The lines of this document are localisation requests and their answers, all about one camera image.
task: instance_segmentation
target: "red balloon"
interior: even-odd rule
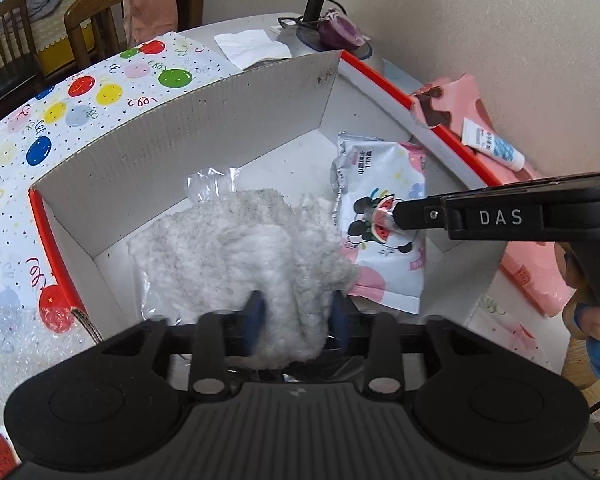
[[[78,97],[86,94],[96,84],[96,80],[90,75],[83,75],[69,86],[69,97]]]
[[[66,332],[74,323],[71,307],[59,285],[49,285],[42,289],[38,311],[45,326],[57,334]]]
[[[140,47],[143,54],[160,54],[164,50],[164,43],[158,40],[150,41]]]

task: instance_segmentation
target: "gray furry fabric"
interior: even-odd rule
[[[334,290],[357,267],[340,254],[332,204],[305,197],[296,209],[272,189],[239,191],[155,221],[129,240],[143,313],[195,322],[240,310],[252,290],[267,302],[256,354],[243,365],[277,368],[316,357]]]

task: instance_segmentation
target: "pink towel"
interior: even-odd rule
[[[128,48],[178,27],[176,0],[122,0],[122,6]]]

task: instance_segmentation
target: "ribbed black surface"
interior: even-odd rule
[[[351,384],[247,383],[232,400],[193,409],[160,451],[116,471],[62,473],[27,464],[13,479],[575,480],[569,464],[497,473],[459,462],[420,436],[395,404]]]

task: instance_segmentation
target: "black device with das label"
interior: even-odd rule
[[[600,298],[600,173],[401,202],[394,221],[456,239],[569,241]],[[253,352],[265,314],[254,292],[243,311],[195,325],[147,321],[26,381],[5,408],[24,462],[10,478],[586,477],[571,458],[587,403],[519,355],[335,293],[320,358],[236,380],[225,358]],[[422,356],[416,390],[405,353]],[[179,354],[191,355],[186,391],[168,383]],[[316,378],[342,358],[363,362],[360,380]]]

